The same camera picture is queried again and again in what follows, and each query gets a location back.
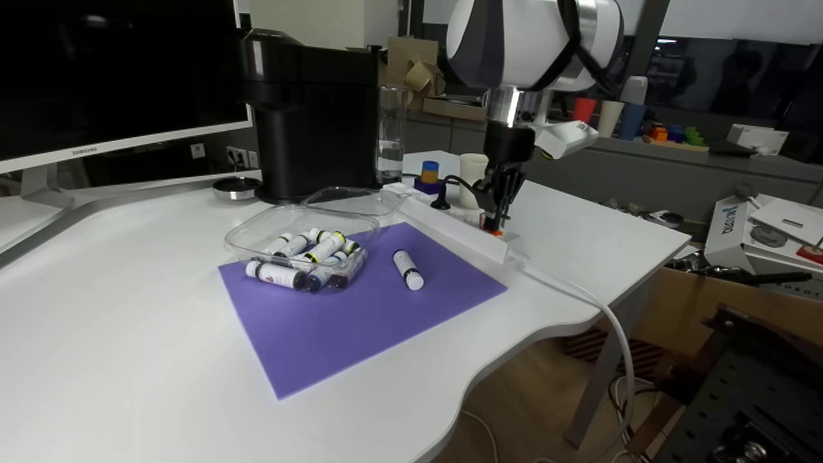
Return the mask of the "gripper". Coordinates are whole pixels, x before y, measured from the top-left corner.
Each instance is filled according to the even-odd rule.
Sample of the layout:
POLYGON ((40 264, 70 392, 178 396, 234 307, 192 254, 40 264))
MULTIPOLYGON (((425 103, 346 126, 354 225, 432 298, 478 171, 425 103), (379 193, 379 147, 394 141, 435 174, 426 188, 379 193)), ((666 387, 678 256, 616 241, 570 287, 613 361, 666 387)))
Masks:
POLYGON ((537 134, 529 126, 489 120, 485 127, 483 154, 488 159, 483 176, 476 181, 476 202, 484 211, 481 228, 487 232, 500 229, 511 219, 509 209, 526 180, 521 166, 532 159, 537 134))

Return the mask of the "white power strip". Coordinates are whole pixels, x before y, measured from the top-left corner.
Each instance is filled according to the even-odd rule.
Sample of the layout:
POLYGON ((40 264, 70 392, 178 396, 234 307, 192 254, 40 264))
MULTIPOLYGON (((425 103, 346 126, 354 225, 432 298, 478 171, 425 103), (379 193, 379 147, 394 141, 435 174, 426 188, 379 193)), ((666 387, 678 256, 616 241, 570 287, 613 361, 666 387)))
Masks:
POLYGON ((401 199, 400 211, 445 237, 485 256, 498 264, 512 261, 528 262, 531 258, 525 253, 525 242, 520 235, 504 231, 495 235, 481 229, 484 213, 479 209, 470 210, 459 207, 435 209, 430 203, 435 195, 426 195, 403 183, 392 183, 382 187, 385 192, 397 194, 401 199))

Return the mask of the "white cup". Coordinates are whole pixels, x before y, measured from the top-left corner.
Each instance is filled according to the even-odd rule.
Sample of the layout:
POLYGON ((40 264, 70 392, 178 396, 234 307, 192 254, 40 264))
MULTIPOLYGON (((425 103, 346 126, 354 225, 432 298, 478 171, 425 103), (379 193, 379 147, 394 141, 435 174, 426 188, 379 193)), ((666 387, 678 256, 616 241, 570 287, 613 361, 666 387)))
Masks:
MULTIPOLYGON (((459 156, 459 176, 468 185, 473 186, 485 177, 485 168, 489 162, 486 155, 480 153, 464 153, 459 156)), ((459 202, 464 209, 480 209, 474 193, 468 187, 459 188, 459 202)))

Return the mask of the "blue yellow toy block stack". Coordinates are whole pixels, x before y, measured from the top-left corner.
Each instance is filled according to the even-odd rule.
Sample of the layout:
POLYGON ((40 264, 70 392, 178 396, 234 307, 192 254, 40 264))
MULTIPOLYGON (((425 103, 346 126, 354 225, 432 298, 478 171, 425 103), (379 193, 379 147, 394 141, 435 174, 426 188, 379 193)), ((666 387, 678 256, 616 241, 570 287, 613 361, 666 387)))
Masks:
POLYGON ((433 160, 423 161, 420 174, 413 180, 413 187, 426 195, 439 194, 443 187, 443 181, 440 179, 440 163, 433 160))

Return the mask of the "flat brown tray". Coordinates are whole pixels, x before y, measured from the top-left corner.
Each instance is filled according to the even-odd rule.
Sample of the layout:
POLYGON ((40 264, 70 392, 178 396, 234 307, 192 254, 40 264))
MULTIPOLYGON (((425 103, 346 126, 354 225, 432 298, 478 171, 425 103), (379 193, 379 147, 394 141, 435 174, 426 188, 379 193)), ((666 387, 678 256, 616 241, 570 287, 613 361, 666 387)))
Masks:
POLYGON ((461 118, 473 122, 484 122, 485 111, 482 106, 453 102, 442 98, 426 98, 422 103, 422 111, 428 114, 446 118, 461 118))

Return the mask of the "beige cup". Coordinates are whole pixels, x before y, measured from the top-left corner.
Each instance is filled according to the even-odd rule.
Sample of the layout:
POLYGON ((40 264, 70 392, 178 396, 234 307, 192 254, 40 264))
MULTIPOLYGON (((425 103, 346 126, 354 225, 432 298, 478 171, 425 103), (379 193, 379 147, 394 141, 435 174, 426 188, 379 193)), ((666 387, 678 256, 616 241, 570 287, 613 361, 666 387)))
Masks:
POLYGON ((597 131, 600 138, 611 138, 615 131, 615 126, 620 120, 625 102, 616 100, 603 100, 599 113, 599 125, 597 131))

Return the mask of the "long grey sideboard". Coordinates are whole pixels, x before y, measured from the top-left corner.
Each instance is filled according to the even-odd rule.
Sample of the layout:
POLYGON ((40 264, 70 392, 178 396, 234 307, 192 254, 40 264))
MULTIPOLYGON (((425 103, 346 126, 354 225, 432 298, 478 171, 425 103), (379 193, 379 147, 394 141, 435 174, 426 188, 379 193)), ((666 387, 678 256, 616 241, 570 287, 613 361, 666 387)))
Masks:
POLYGON ((823 166, 780 156, 733 158, 600 138, 558 161, 539 154, 524 167, 529 181, 595 203, 616 199, 708 222, 715 203, 738 181, 762 194, 823 208, 823 166))

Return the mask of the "blue cup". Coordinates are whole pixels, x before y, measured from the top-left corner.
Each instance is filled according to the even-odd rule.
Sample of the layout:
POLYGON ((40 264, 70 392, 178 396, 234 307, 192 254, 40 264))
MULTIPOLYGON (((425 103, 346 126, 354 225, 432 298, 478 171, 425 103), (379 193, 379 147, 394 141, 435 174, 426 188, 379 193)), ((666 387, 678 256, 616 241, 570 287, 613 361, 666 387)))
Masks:
POLYGON ((640 134, 641 126, 646 117, 647 107, 644 104, 626 102, 620 118, 618 140, 634 141, 640 134))

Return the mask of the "clear plastic lid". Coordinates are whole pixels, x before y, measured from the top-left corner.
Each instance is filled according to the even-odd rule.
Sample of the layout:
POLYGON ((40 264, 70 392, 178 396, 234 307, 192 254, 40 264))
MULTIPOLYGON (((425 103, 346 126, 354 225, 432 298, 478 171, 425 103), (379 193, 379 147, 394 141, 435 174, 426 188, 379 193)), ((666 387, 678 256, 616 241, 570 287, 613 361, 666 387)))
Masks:
POLYGON ((330 186, 301 201, 303 207, 329 213, 351 213, 379 221, 393 217, 405 197, 385 188, 330 186))

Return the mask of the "tray of coloured toy blocks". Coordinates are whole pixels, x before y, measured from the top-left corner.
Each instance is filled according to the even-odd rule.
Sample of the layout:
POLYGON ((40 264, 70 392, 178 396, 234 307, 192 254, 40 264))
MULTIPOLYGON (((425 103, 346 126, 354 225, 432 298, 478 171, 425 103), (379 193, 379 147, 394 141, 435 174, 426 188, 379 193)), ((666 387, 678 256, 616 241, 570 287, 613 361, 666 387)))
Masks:
POLYGON ((651 122, 646 128, 641 129, 640 135, 646 144, 671 149, 694 150, 695 152, 709 151, 705 138, 691 126, 651 122))

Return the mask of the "purple mat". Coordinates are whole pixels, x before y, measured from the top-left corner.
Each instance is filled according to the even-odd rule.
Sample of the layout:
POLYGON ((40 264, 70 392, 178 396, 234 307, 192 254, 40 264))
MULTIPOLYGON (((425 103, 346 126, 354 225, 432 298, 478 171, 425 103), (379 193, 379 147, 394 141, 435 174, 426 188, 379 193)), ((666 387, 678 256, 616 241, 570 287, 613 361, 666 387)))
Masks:
POLYGON ((299 293, 219 267, 277 399, 285 399, 506 292, 506 287, 411 224, 380 230, 351 288, 299 293), (409 290, 393 254, 424 278, 409 290))

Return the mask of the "black coffee machine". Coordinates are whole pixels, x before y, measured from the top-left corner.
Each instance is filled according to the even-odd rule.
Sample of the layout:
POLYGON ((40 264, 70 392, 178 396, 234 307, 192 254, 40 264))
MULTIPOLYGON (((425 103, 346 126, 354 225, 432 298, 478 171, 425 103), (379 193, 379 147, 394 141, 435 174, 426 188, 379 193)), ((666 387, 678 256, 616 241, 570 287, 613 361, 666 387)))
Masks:
POLYGON ((297 203, 327 187, 377 187, 382 52, 309 46, 262 28, 238 45, 258 142, 256 197, 297 203))

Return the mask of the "large cardboard box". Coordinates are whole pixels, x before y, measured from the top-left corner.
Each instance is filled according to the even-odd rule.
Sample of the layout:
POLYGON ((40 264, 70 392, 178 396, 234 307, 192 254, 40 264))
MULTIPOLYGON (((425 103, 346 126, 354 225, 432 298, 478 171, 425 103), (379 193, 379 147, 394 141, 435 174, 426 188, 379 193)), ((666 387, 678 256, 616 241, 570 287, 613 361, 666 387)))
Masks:
POLYGON ((723 303, 823 348, 823 302, 673 269, 658 271, 653 283, 634 340, 693 356, 712 333, 703 320, 723 303))

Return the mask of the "white printed box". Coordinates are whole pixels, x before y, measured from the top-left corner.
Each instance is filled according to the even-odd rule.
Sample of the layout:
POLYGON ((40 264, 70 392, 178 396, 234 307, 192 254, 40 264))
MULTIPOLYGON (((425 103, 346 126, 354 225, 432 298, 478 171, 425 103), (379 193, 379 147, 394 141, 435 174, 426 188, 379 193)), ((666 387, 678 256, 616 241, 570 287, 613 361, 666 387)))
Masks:
POLYGON ((752 275, 809 273, 823 282, 823 209, 759 195, 715 204, 703 255, 752 275))

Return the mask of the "clear plastic container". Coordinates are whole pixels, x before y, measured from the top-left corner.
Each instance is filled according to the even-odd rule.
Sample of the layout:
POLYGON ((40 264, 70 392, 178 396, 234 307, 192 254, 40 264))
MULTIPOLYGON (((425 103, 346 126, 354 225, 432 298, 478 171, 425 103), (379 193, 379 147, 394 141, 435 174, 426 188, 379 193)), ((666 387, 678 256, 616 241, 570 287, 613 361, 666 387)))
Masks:
MULTIPOLYGON (((329 213, 299 205, 285 205, 268 208, 262 211, 262 213, 251 217, 246 222, 237 226, 237 228, 232 229, 224 238, 224 243, 226 243, 226 247, 235 253, 238 258, 241 258, 245 264, 250 260, 258 260, 276 264, 276 266, 299 269, 309 275, 309 273, 314 271, 321 263, 311 262, 303 254, 316 246, 317 243, 312 243, 312 245, 309 245, 305 249, 305 252, 292 258, 267 255, 263 253, 262 250, 280 234, 291 233, 292 235, 297 235, 300 232, 308 231, 312 228, 319 228, 320 231, 339 231, 344 234, 346 242, 340 250, 344 251, 348 257, 358 248, 367 250, 370 241, 376 237, 379 231, 379 222, 377 219, 371 219, 371 217, 351 213, 329 213)), ((341 288, 331 287, 329 281, 327 281, 325 287, 317 293, 310 293, 306 290, 306 285, 303 289, 294 291, 318 294, 338 289, 341 288)))

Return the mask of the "black tool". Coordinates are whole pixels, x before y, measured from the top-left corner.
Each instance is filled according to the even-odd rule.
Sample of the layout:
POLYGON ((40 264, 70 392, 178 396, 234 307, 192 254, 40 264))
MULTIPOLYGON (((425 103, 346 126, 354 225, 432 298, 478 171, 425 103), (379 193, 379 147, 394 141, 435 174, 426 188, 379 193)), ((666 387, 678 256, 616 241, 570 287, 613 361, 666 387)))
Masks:
POLYGON ((785 284, 786 282, 806 282, 812 279, 810 272, 793 271, 755 275, 739 266, 712 266, 703 257, 702 252, 694 252, 678 259, 670 260, 665 267, 692 275, 711 277, 746 286, 759 287, 766 284, 785 284))

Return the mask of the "window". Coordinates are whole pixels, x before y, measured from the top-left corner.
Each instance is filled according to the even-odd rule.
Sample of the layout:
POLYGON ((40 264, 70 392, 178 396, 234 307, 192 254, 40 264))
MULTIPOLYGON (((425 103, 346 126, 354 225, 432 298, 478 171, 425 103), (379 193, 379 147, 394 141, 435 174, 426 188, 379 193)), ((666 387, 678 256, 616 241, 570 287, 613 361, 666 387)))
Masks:
POLYGON ((733 123, 784 131, 782 156, 823 165, 823 43, 663 35, 646 76, 657 114, 690 125, 709 118, 709 138, 733 123))

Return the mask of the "white device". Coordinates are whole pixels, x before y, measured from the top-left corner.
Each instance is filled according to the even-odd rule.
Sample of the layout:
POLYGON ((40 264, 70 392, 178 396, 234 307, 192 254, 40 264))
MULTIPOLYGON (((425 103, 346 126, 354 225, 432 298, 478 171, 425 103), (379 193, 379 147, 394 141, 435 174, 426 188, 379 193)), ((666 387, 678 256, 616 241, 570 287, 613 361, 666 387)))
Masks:
POLYGON ((758 156, 778 156, 788 132, 760 126, 733 124, 726 140, 756 151, 758 156))

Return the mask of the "round black silver disc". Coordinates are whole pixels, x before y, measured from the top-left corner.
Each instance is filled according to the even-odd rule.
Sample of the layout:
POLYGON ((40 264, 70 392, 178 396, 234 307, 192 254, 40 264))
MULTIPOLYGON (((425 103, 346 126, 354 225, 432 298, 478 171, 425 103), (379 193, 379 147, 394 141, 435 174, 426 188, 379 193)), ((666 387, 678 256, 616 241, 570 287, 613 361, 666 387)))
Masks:
POLYGON ((256 198, 259 179, 244 176, 223 177, 212 185, 212 193, 221 201, 241 202, 256 198))

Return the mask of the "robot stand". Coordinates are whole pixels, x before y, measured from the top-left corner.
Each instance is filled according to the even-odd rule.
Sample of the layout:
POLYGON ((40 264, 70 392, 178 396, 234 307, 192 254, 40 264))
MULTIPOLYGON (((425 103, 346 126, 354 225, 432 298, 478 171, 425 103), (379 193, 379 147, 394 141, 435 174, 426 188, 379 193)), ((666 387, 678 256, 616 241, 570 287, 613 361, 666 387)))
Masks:
POLYGON ((823 463, 823 348, 724 303, 703 325, 697 354, 655 382, 628 454, 677 418, 650 463, 823 463))

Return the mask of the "white framed monitor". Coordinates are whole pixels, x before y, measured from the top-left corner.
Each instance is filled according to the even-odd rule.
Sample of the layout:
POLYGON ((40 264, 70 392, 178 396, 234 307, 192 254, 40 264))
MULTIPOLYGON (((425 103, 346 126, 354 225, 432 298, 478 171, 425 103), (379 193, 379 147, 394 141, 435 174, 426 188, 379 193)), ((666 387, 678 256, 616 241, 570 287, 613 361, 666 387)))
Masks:
POLYGON ((0 175, 50 219, 0 248, 0 269, 106 209, 208 181, 79 199, 58 163, 245 129, 237 0, 0 0, 0 175))

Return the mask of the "double wall socket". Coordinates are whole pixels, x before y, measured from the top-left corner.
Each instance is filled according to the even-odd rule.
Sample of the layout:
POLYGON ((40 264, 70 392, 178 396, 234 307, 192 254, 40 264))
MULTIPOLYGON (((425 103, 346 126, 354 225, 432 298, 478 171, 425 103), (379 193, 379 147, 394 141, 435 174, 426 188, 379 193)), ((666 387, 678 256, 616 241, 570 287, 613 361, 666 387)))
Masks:
POLYGON ((226 147, 226 160, 232 171, 259 170, 259 155, 255 150, 226 147))

